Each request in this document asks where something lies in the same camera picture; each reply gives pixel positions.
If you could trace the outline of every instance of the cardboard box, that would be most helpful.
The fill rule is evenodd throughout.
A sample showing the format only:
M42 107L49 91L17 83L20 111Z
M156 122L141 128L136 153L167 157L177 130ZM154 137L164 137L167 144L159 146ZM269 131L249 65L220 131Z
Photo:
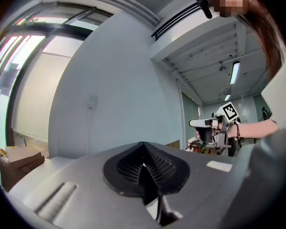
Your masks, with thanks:
M172 143L166 144L166 146L180 149L180 140L177 140L177 141L174 141Z
M44 162L44 156L34 147L12 148L6 152L0 159L0 173L2 186L7 191Z
M48 143L36 139L31 139L27 142L27 146L33 146L34 148L36 148L38 151L41 152L41 155L44 156L44 158L49 157Z

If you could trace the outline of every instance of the person's arm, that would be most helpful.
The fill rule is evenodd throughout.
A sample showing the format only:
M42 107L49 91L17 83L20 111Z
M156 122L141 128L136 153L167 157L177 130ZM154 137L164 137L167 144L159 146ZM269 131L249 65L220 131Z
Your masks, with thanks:
M240 137L244 138L263 138L278 130L277 124L271 119L251 124L239 124L238 127ZM237 137L236 125L230 125L227 136L228 138Z

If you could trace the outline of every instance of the black rail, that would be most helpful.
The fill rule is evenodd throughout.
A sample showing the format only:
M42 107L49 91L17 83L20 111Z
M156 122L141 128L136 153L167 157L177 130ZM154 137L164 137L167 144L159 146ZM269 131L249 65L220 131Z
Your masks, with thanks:
M192 13L197 12L201 8L199 7L198 3L194 3L181 12L174 15L170 18L167 22L165 22L159 29L157 29L153 34L152 37L155 38L157 41L164 33L166 33L170 28L172 28L175 24L179 23L181 20L185 19L187 16L190 16Z

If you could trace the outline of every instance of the hand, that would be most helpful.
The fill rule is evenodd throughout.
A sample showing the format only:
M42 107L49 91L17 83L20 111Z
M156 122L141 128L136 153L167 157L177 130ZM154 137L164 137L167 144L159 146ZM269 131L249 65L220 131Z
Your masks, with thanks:
M218 130L221 130L222 127L223 127L223 123L219 122L217 129L218 129ZM229 128L228 128L228 130L227 130L227 133L226 133L228 138L231 138L231 137L235 137L235 136L236 136L236 135L235 135L235 132L237 132L237 129L236 129L236 128L237 128L236 125L230 125L230 126L229 126Z

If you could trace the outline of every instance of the black vent grille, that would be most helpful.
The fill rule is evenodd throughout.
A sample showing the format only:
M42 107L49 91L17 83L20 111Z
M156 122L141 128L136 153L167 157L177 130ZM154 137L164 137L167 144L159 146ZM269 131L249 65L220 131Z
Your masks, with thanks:
M142 197L146 204L158 194L178 192L190 175L190 167L164 151L170 147L162 147L139 142L112 156L104 164L105 181L120 195Z
M148 156L145 157L145 165L153 180L158 185L160 182L171 177L174 174L176 167L161 154L156 153L150 148L146 149Z
M127 164L119 164L117 166L119 174L132 183L138 184L139 183L139 176L141 171L142 165L127 165Z
M169 159L145 145L121 159L117 164L117 170L124 179L138 184L143 163L157 185L171 177L176 170Z

